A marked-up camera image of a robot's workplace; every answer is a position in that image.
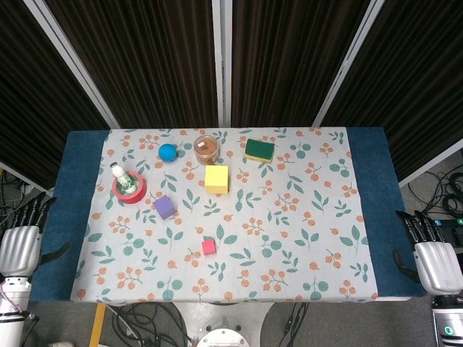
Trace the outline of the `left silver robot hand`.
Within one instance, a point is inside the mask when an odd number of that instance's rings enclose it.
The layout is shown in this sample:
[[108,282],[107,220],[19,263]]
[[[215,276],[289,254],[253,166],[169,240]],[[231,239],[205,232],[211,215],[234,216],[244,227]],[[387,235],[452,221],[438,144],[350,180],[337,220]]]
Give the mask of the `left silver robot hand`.
[[65,242],[55,252],[41,253],[48,212],[56,199],[41,193],[14,213],[10,227],[1,240],[1,275],[29,278],[38,266],[59,259],[70,248]]

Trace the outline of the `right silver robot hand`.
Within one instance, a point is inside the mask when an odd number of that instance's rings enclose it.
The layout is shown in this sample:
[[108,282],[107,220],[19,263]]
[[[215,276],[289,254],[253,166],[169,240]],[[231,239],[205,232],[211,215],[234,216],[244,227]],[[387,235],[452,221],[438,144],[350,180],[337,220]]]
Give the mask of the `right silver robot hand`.
[[413,215],[396,211],[405,227],[416,269],[405,266],[398,250],[393,251],[398,271],[419,283],[431,295],[457,295],[462,292],[462,270],[453,245],[440,231],[441,222],[420,211]]

